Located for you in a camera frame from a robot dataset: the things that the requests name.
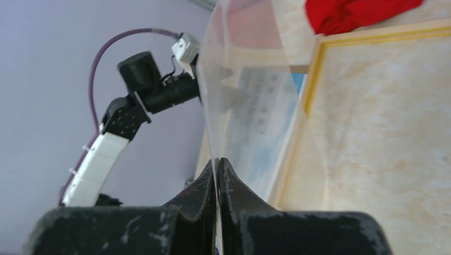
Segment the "yellow wooden photo frame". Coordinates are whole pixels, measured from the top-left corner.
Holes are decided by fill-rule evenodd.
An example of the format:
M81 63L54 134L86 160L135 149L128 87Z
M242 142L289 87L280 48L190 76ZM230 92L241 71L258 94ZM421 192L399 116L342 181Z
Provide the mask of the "yellow wooden photo frame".
M307 166L305 174L314 173L314 165L322 166L319 153L308 150L313 158L308 161L301 150L307 145L314 145L314 139L309 132L308 116L314 101L327 51L332 47L384 44L406 40L422 40L425 38L449 37L450 19L440 19L392 27L362 30L342 33L332 36L320 36L314 43L312 62L307 67L307 78L300 92L299 105L293 118L292 130L289 131L288 145L279 170L278 178L269 198L269 203L278 209L293 207L288 202L294 189L300 186L300 170Z

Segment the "building and sky photo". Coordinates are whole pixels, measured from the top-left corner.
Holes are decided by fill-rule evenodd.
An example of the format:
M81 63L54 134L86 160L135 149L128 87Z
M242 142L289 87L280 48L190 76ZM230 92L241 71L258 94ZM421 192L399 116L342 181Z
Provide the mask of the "building and sky photo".
M282 165L306 74L246 67L230 110L225 157L238 177L268 201Z

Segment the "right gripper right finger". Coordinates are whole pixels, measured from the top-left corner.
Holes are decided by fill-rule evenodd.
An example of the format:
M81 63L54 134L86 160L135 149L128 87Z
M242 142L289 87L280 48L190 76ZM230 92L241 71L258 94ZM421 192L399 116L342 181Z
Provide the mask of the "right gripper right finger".
M218 160L224 254L392 254L378 222L363 212L280 211Z

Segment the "clear plastic sheet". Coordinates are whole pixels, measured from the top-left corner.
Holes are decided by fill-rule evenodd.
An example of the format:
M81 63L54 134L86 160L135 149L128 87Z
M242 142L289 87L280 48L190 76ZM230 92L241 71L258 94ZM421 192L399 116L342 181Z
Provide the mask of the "clear plastic sheet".
M209 152L282 210L322 210L326 173L304 112L315 42L303 1L219 1L198 66Z

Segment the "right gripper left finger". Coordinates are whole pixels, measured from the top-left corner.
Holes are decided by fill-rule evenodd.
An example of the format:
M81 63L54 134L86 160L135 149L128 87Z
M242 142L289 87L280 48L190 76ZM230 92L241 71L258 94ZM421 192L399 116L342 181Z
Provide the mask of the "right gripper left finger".
M212 165L158 207L57 207L36 223L23 254L213 254Z

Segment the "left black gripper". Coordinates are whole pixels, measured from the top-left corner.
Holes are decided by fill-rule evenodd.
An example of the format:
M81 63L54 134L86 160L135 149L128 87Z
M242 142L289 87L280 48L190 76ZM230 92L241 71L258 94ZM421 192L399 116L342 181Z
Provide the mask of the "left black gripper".
M186 72L162 76L149 51L123 60L117 68L129 95L149 113L156 114L200 96L196 78Z

